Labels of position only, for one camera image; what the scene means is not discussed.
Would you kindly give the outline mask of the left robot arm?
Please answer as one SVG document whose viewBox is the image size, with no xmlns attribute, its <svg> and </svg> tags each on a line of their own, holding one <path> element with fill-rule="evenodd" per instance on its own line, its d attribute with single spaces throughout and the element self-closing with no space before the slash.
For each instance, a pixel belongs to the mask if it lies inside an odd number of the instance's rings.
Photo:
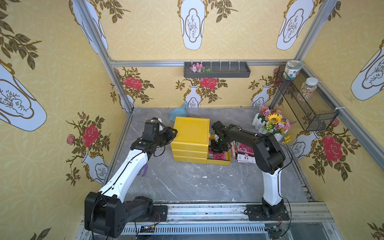
<svg viewBox="0 0 384 240">
<path fill-rule="evenodd" d="M 144 131 L 132 143 L 126 160 L 112 178 L 97 192 L 90 192 L 85 199 L 85 229 L 92 234 L 117 238 L 126 223 L 153 220 L 153 200 L 147 197 L 125 199 L 128 190 L 156 149 L 169 145 L 177 135 L 171 127 Z"/>
</svg>

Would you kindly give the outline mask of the pink flower seed bag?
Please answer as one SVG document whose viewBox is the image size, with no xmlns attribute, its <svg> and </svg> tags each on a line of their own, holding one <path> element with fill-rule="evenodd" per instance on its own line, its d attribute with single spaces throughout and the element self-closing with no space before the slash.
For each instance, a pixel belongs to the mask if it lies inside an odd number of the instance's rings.
<svg viewBox="0 0 384 240">
<path fill-rule="evenodd" d="M 237 144 L 237 161 L 238 163 L 256 164 L 255 154 L 252 148 L 238 143 Z"/>
</svg>

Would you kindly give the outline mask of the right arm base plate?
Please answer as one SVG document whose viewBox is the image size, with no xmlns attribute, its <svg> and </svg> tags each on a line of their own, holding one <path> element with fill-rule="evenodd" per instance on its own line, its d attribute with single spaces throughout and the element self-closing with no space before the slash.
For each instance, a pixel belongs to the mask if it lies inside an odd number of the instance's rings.
<svg viewBox="0 0 384 240">
<path fill-rule="evenodd" d="M 247 205 L 244 214 L 249 221 L 289 221 L 290 214 L 285 205 L 282 206 L 263 206 Z"/>
</svg>

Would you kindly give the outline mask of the yellow bottom drawer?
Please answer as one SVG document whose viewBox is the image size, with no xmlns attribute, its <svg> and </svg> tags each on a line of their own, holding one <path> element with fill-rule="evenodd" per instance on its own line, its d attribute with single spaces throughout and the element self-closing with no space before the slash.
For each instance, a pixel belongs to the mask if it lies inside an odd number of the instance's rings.
<svg viewBox="0 0 384 240">
<path fill-rule="evenodd" d="M 207 164 L 229 166 L 231 163 L 230 152 L 214 153 L 211 149 L 211 140 L 215 140 L 214 135 L 211 135 L 209 138 Z"/>
</svg>

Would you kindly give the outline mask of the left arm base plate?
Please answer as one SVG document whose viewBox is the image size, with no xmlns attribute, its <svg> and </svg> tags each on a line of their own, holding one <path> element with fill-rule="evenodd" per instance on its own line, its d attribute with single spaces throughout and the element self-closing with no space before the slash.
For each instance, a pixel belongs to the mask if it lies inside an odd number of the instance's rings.
<svg viewBox="0 0 384 240">
<path fill-rule="evenodd" d="M 147 221 L 152 223 L 166 222 L 168 217 L 168 206 L 154 205 L 149 211 Z"/>
</svg>

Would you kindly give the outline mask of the yellow drawer cabinet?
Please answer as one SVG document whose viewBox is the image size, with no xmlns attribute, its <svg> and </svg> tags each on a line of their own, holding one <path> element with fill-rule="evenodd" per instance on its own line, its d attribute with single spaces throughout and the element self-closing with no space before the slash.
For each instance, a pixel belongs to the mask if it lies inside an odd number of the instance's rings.
<svg viewBox="0 0 384 240">
<path fill-rule="evenodd" d="M 171 143 L 176 162 L 206 164 L 208 158 L 210 120 L 176 117 L 174 128 L 178 131 Z"/>
</svg>

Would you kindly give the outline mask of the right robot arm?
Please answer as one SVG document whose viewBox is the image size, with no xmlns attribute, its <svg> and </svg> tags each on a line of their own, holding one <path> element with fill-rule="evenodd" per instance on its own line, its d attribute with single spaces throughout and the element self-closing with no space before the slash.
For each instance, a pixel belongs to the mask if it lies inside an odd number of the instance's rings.
<svg viewBox="0 0 384 240">
<path fill-rule="evenodd" d="M 268 207 L 283 204 L 281 173 L 286 156 L 274 135 L 249 132 L 232 124 L 224 126 L 220 121 L 212 125 L 212 130 L 217 136 L 211 141 L 211 150 L 214 153 L 226 152 L 232 142 L 238 142 L 253 150 L 256 165 L 263 172 L 263 204 Z"/>
</svg>

